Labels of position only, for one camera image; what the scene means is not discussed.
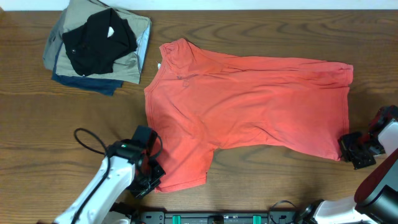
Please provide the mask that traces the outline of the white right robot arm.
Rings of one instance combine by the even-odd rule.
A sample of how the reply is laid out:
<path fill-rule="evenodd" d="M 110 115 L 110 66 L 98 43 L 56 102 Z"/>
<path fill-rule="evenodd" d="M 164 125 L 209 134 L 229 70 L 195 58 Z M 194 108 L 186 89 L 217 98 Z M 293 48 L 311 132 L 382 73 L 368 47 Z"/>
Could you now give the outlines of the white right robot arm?
<path fill-rule="evenodd" d="M 338 140 L 343 158 L 356 170 L 385 160 L 360 184 L 352 197 L 320 200 L 295 217 L 295 223 L 397 223 L 397 106 L 379 109 L 366 134 L 345 134 Z"/>

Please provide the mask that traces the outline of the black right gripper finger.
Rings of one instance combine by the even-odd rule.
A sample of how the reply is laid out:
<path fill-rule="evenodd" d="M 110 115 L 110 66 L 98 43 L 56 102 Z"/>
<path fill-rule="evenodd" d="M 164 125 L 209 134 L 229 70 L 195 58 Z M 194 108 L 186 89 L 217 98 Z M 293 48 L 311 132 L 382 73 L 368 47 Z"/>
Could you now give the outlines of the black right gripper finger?
<path fill-rule="evenodd" d="M 354 170 L 362 169 L 376 164 L 376 160 L 373 155 L 364 151 L 355 152 L 351 156 L 351 162 L 353 163 Z"/>
<path fill-rule="evenodd" d="M 353 162 L 354 160 L 361 160 L 361 151 L 359 150 L 358 140 L 362 137 L 361 132 L 353 132 L 342 135 L 338 139 L 338 144 L 341 151 L 341 157 L 346 162 Z"/>

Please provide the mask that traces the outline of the red orange t-shirt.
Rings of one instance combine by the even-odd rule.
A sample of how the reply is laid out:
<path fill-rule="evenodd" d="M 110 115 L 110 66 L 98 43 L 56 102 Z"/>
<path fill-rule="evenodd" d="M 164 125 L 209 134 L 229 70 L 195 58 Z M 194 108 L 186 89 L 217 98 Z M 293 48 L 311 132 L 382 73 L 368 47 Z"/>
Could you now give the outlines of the red orange t-shirt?
<path fill-rule="evenodd" d="M 162 138 L 157 191 L 206 182 L 217 149 L 271 145 L 337 161 L 349 129 L 350 64 L 307 58 L 238 57 L 185 39 L 160 47 L 144 90 L 148 125 Z"/>

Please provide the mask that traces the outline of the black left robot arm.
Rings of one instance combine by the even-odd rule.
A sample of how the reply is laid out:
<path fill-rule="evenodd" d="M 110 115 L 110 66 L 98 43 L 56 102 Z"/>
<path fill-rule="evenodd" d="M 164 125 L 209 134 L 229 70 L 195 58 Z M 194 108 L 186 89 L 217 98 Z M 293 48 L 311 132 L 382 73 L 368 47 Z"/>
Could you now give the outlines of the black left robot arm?
<path fill-rule="evenodd" d="M 116 199 L 129 190 L 143 198 L 159 184 L 165 171 L 135 142 L 116 141 L 108 146 L 95 177 L 55 223 L 102 223 Z"/>

